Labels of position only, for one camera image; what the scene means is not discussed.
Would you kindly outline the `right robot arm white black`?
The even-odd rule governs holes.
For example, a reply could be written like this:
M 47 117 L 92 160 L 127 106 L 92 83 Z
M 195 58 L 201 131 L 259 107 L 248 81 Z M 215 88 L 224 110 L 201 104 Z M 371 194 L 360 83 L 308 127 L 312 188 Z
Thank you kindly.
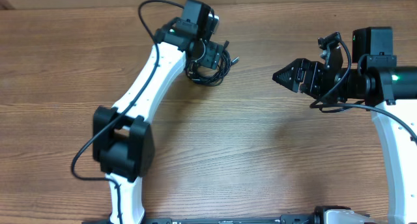
M 322 113 L 364 109 L 382 146 L 389 223 L 416 222 L 416 67 L 398 66 L 391 27 L 353 31 L 352 49 L 339 32 L 318 39 L 323 62 L 295 59 L 272 79 L 314 98 Z

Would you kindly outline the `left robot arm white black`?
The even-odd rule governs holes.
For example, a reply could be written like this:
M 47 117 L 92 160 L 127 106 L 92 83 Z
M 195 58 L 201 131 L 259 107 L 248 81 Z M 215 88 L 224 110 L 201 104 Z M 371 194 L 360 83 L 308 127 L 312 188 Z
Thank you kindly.
M 106 223 L 143 223 L 142 179 L 154 158 L 152 120 L 173 81 L 190 65 L 215 69 L 225 48 L 212 42 L 219 17 L 209 5 L 187 0 L 182 14 L 150 38 L 145 66 L 111 108 L 93 115 L 93 159 L 109 182 L 112 212 Z

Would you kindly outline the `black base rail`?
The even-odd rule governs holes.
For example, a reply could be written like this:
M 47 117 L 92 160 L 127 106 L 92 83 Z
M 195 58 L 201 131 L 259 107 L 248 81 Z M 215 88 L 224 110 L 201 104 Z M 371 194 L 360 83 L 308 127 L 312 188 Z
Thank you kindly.
M 214 219 L 171 219 L 145 218 L 141 224 L 315 224 L 313 214 L 284 214 L 279 217 L 266 218 L 214 218 Z

